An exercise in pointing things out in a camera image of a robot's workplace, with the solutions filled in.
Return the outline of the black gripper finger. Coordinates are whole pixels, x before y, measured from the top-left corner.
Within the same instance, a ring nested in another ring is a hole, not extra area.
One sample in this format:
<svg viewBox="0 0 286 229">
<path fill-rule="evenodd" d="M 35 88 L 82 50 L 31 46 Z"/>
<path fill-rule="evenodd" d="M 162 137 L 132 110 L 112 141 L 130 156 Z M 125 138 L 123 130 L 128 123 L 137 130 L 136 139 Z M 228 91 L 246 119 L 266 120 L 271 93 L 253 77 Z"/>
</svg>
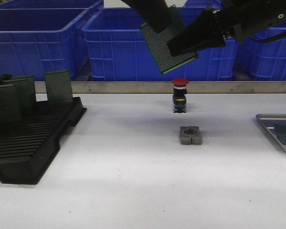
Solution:
<svg viewBox="0 0 286 229">
<path fill-rule="evenodd" d="M 156 33 L 161 33 L 172 23 L 169 8 L 164 0 L 122 0 L 135 10 Z"/>
</svg>

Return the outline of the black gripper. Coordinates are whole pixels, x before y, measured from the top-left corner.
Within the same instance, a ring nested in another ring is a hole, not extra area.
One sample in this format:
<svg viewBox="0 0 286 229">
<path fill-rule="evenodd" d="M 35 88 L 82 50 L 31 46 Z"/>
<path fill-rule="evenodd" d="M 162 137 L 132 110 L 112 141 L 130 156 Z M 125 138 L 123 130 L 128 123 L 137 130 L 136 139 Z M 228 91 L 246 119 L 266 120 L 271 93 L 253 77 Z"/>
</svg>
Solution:
<svg viewBox="0 0 286 229">
<path fill-rule="evenodd" d="M 214 12 L 206 7 L 198 18 L 174 36 L 167 47 L 172 56 L 225 47 L 225 38 L 238 44 L 286 22 L 286 0 L 225 0 Z"/>
</svg>

